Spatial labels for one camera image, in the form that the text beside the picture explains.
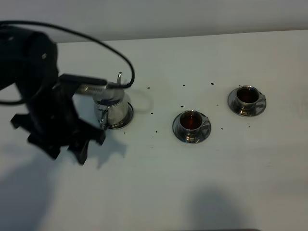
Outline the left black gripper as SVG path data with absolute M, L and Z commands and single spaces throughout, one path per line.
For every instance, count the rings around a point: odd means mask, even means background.
M 29 132 L 27 141 L 53 160 L 60 154 L 60 145 L 55 140 L 69 140 L 68 150 L 80 165 L 84 165 L 89 142 L 95 141 L 101 146 L 106 134 L 103 129 L 79 118 L 72 97 L 81 84 L 107 86 L 107 80 L 62 74 L 55 84 L 29 102 L 29 114 L 15 114 L 11 124 L 15 129 Z

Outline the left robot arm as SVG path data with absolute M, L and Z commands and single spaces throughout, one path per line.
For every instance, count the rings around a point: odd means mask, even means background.
M 91 140 L 102 144 L 105 132 L 81 120 L 72 97 L 83 84 L 105 86 L 106 80 L 60 75 L 57 46 L 38 31 L 13 26 L 0 29 L 0 87 L 15 84 L 28 113 L 11 119 L 29 132 L 28 141 L 56 159 L 67 146 L 84 164 Z

